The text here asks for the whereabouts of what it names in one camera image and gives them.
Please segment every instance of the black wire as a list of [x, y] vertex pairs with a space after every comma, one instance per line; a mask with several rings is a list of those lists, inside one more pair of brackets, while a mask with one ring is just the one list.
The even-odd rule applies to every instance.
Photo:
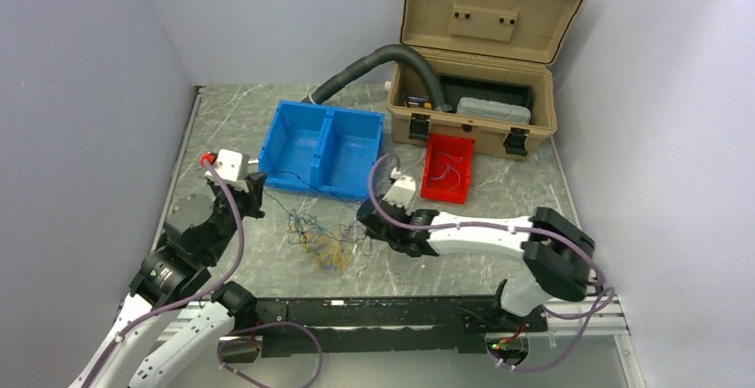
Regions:
[[304, 222], [304, 223], [310, 223], [311, 225], [315, 225], [315, 226], [320, 227], [321, 228], [320, 229], [321, 232], [318, 232], [318, 234], [324, 235], [325, 237], [331, 238], [331, 239], [333, 239], [335, 241], [340, 241], [342, 243], [359, 244], [362, 241], [364, 241], [364, 239], [367, 238], [367, 234], [366, 234], [366, 232], [364, 231], [363, 228], [361, 228], [361, 234], [357, 234], [355, 236], [355, 239], [349, 239], [349, 238], [345, 237], [345, 236], [349, 235], [349, 233], [351, 233], [352, 229], [354, 229], [354, 228], [359, 229], [360, 228], [359, 226], [357, 226], [358, 221], [354, 221], [354, 222], [352, 222], [349, 225], [346, 225], [344, 223], [340, 223], [338, 225], [338, 229], [339, 229], [339, 234], [342, 236], [342, 238], [336, 238], [330, 232], [328, 232], [327, 230], [325, 230], [324, 228], [322, 228], [320, 226], [320, 224], [317, 222], [317, 216], [312, 216], [310, 214], [299, 215], [296, 212], [296, 210], [288, 210], [283, 205], [283, 203], [280, 202], [279, 199], [277, 199], [276, 197], [270, 195], [270, 193], [268, 191], [263, 190], [263, 193], [264, 193], [264, 195], [268, 196], [270, 199], [272, 199], [273, 201], [275, 201], [278, 204], [278, 206], [280, 206], [280, 208], [283, 209], [283, 212], [288, 215], [288, 218], [289, 218], [290, 221], [293, 220], [294, 229], [291, 230], [291, 227], [289, 226], [289, 228], [288, 228], [289, 231], [288, 232], [292, 233], [292, 234], [297, 234], [298, 238], [306, 236], [306, 234], [309, 232], [308, 230], [304, 229], [304, 226], [302, 226], [302, 222]]
[[354, 204], [355, 204], [354, 202], [344, 201], [342, 198], [340, 198], [339, 196], [335, 195], [333, 192], [330, 192], [329, 190], [322, 190], [322, 189], [320, 189], [320, 188], [312, 185], [311, 183], [309, 183], [309, 182], [305, 181], [304, 179], [302, 179], [302, 176], [300, 176], [300, 175], [298, 175], [298, 174], [296, 174], [294, 172], [290, 172], [288, 170], [283, 170], [283, 171], [279, 171], [279, 172], [265, 172], [265, 173], [268, 173], [268, 174], [270, 174], [270, 173], [293, 174], [301, 183], [303, 183], [306, 186], [312, 188], [313, 190], [318, 190], [320, 192], [325, 192], [326, 194], [330, 195], [332, 198], [337, 199], [338, 201], [340, 201], [341, 203], [343, 203], [343, 204], [345, 204], [347, 206], [354, 206]]

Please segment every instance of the toolbox latch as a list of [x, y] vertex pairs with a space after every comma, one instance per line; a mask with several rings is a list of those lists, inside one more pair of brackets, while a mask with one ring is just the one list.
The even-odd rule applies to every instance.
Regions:
[[527, 130], [512, 128], [511, 132], [506, 136], [506, 140], [503, 141], [506, 153], [526, 157], [527, 150], [524, 148], [524, 142], [527, 141], [527, 134], [529, 134]]
[[409, 138], [413, 141], [427, 141], [430, 137], [430, 116], [411, 114]]

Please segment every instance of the gray wall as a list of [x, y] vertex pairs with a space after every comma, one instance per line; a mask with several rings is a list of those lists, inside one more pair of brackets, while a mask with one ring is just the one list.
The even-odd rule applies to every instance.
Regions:
[[[403, 0], [150, 0], [192, 81], [316, 83], [396, 43]], [[388, 79], [390, 66], [364, 79]]]
[[0, 385], [60, 387], [150, 248], [193, 100], [146, 0], [0, 0]]
[[755, 386], [755, 0], [591, 0], [557, 144], [651, 387]]

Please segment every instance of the red box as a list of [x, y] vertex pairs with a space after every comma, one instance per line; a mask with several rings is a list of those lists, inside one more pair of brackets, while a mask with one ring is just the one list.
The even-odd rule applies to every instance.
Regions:
[[430, 134], [419, 196], [456, 204], [467, 202], [474, 153], [474, 139]]

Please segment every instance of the blue divided tray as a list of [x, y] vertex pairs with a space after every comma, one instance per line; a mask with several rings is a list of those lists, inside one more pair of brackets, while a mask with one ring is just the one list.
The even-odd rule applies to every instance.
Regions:
[[259, 155], [266, 184], [365, 199], [385, 118], [380, 112], [280, 101]]

